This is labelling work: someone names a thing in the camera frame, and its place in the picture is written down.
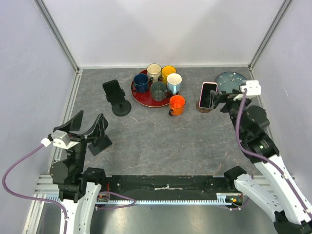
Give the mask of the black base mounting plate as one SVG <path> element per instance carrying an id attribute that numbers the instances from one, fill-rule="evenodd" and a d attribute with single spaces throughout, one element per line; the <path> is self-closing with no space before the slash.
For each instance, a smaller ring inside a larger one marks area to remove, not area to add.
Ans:
<path id="1" fill-rule="evenodd" d="M 105 182 L 109 191 L 137 201 L 212 200 L 218 193 L 239 193 L 227 178 L 212 175 L 112 175 Z"/>

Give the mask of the black angled phone stand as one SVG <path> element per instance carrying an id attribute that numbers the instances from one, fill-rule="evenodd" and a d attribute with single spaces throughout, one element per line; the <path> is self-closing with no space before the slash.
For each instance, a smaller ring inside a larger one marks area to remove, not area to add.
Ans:
<path id="1" fill-rule="evenodd" d="M 90 141 L 91 144 L 88 146 L 93 156 L 98 155 L 99 153 L 101 153 L 106 148 L 112 145 L 111 140 L 106 135 L 107 127 L 108 127 L 108 121 L 104 117 L 105 136 L 100 137 L 97 141 Z"/>

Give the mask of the pink case smartphone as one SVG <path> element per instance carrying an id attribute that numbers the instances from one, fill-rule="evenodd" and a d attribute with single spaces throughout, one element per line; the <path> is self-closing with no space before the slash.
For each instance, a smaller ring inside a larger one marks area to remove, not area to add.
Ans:
<path id="1" fill-rule="evenodd" d="M 201 95 L 200 95 L 200 103 L 199 106 L 202 108 L 208 108 L 207 96 L 209 96 L 210 91 L 215 90 L 217 91 L 217 83 L 216 82 L 203 82 L 201 88 Z"/>

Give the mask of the blue ceramic plate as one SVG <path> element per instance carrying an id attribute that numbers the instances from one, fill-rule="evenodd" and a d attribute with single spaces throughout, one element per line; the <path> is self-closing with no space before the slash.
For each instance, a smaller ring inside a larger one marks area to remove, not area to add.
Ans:
<path id="1" fill-rule="evenodd" d="M 237 72 L 224 72 L 215 78 L 218 92 L 233 93 L 233 90 L 239 90 L 240 85 L 246 83 L 246 78 Z"/>

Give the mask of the red round tray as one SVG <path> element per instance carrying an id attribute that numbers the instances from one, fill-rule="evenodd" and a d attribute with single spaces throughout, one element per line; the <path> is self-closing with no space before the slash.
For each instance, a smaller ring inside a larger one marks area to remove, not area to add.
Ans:
<path id="1" fill-rule="evenodd" d="M 152 92 L 151 92 L 151 86 L 152 83 L 149 82 L 149 90 L 145 93 L 140 93 L 136 91 L 136 87 L 134 85 L 134 79 L 132 79 L 131 82 L 131 94 L 132 97 L 141 105 L 146 106 L 146 107 L 150 107 L 150 108 L 160 108 L 160 107 L 165 107 L 167 105 L 169 105 L 170 103 L 170 98 L 174 96 L 174 94 L 167 89 L 167 85 L 165 85 L 165 90 L 166 95 L 165 95 L 165 99 L 162 101 L 155 101 L 152 97 Z"/>

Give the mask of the black round-base phone stand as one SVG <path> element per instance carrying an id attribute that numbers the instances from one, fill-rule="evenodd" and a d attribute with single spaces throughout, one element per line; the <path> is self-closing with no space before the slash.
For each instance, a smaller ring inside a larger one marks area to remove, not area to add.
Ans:
<path id="1" fill-rule="evenodd" d="M 125 92 L 123 89 L 106 95 L 106 99 L 112 105 L 113 113 L 118 117 L 129 114 L 132 109 L 130 102 L 125 99 Z"/>

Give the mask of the orange mug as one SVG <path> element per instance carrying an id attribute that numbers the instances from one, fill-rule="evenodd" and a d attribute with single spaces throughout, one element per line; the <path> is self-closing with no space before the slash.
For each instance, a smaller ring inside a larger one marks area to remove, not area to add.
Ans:
<path id="1" fill-rule="evenodd" d="M 169 100 L 169 116 L 179 116 L 183 114 L 186 100 L 181 95 L 174 95 Z"/>

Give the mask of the cream mug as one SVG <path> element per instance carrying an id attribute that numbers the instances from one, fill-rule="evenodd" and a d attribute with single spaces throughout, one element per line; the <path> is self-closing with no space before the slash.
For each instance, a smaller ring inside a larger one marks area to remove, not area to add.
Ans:
<path id="1" fill-rule="evenodd" d="M 162 67 L 157 63 L 150 64 L 147 67 L 147 76 L 151 83 L 161 81 L 161 71 Z"/>

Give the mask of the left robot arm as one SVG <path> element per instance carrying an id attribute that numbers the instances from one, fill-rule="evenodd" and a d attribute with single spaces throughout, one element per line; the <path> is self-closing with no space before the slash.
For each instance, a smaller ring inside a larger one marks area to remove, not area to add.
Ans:
<path id="1" fill-rule="evenodd" d="M 91 220 L 99 192 L 105 190 L 105 171 L 99 168 L 84 169 L 86 152 L 96 156 L 111 146 L 105 130 L 108 122 L 99 114 L 93 125 L 80 134 L 83 111 L 79 111 L 65 124 L 53 129 L 49 138 L 53 146 L 64 149 L 67 158 L 55 162 L 50 168 L 53 184 L 59 189 L 64 221 L 61 223 L 68 234 L 89 234 Z"/>

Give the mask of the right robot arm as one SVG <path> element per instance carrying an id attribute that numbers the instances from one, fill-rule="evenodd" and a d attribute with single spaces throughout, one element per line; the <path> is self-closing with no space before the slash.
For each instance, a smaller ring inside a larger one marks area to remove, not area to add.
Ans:
<path id="1" fill-rule="evenodd" d="M 213 108 L 223 103 L 221 112 L 228 113 L 235 139 L 245 157 L 262 173 L 274 194 L 258 185 L 241 167 L 225 172 L 223 186 L 229 192 L 238 190 L 251 199 L 272 220 L 279 234 L 310 234 L 312 205 L 304 197 L 288 172 L 273 140 L 265 132 L 270 122 L 266 111 L 250 105 L 247 90 L 233 94 L 210 91 Z"/>

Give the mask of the dark blue mug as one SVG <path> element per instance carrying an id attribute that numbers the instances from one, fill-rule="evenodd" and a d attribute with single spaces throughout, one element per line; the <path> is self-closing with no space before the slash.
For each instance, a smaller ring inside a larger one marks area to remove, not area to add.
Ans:
<path id="1" fill-rule="evenodd" d="M 137 74 L 133 78 L 131 90 L 139 93 L 146 93 L 149 89 L 149 78 L 146 74 Z"/>

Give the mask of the grey glass mug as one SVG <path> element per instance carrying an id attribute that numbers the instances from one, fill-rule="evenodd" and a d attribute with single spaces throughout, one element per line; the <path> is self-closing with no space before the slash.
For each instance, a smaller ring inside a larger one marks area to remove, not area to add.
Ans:
<path id="1" fill-rule="evenodd" d="M 172 96 L 172 93 L 167 89 L 166 84 L 161 81 L 152 83 L 150 91 L 152 99 L 157 102 L 161 102 L 164 99 L 170 98 Z"/>

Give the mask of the black phone on stand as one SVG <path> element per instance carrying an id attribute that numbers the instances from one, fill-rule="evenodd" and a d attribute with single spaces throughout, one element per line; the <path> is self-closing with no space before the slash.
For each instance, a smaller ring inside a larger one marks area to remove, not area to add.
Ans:
<path id="1" fill-rule="evenodd" d="M 119 82 L 114 79 L 102 84 L 107 101 L 112 105 L 118 105 L 125 101 L 124 93 Z"/>

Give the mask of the yellow mug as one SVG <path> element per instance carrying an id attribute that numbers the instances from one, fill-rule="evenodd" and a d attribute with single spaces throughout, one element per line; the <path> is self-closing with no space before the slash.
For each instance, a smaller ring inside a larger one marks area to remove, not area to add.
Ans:
<path id="1" fill-rule="evenodd" d="M 167 84 L 167 77 L 172 73 L 176 73 L 176 68 L 173 66 L 165 66 L 161 69 L 161 74 L 158 80 Z"/>

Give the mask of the light blue white mug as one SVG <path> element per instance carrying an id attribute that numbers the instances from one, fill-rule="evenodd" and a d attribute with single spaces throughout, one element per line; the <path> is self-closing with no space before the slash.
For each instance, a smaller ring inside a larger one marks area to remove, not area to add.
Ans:
<path id="1" fill-rule="evenodd" d="M 182 77 L 180 74 L 171 73 L 167 76 L 167 88 L 173 95 L 180 91 L 181 83 Z"/>

